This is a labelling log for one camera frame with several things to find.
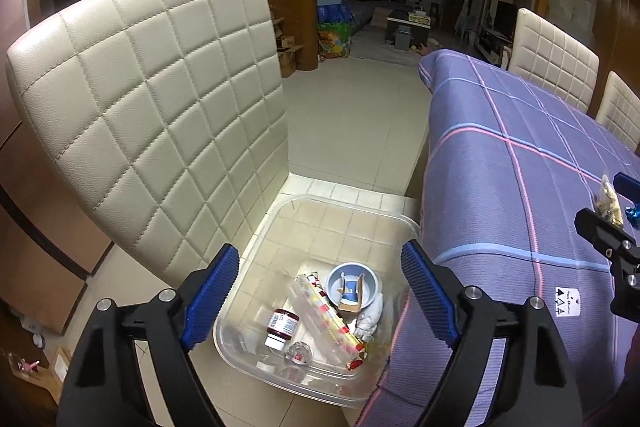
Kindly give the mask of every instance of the tablecloth label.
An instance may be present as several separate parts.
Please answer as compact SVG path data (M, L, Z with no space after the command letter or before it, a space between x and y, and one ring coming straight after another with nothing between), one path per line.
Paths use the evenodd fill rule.
M580 315L580 292L578 288L556 287L556 317Z

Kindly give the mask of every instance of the white bowl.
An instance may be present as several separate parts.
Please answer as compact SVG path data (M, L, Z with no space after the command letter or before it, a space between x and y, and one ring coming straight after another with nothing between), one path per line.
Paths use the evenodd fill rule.
M373 270L361 263L343 263L331 270L324 285L329 300L336 306L340 303L340 286L342 284L340 275L343 272L344 278L348 281L356 281L360 274L364 273L364 277L362 278L362 307L366 308L369 306L379 292L380 286L378 284L378 277L373 273Z

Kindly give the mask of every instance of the jar label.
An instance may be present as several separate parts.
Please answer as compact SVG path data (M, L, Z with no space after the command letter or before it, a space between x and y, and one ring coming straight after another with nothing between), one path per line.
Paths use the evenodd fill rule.
M271 315L267 327L276 330L278 333L284 333L292 337L298 327L298 321L284 313L274 313Z

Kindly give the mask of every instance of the tv stand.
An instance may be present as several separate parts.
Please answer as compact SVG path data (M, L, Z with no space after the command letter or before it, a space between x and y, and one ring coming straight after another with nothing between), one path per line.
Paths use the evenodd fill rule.
M502 50L505 47L512 48L513 40L498 30L485 26L480 27L476 48L478 48L478 51L480 51L488 63L500 67L502 63Z

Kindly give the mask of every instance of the dining table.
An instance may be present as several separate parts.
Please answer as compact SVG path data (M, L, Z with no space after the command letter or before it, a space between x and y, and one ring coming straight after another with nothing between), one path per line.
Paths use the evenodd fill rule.
M418 74L433 94L425 108L429 156L420 243L434 263L494 300L545 301L587 418L625 379L637 325L609 310L609 262L578 236L575 214L593 208L603 174L639 178L640 158L553 93L476 58L442 49L421 60ZM632 205L619 200L623 208ZM624 229L639 237L626 219ZM494 341L468 425L484 421L504 344ZM450 355L410 292L386 369L358 425L412 427Z

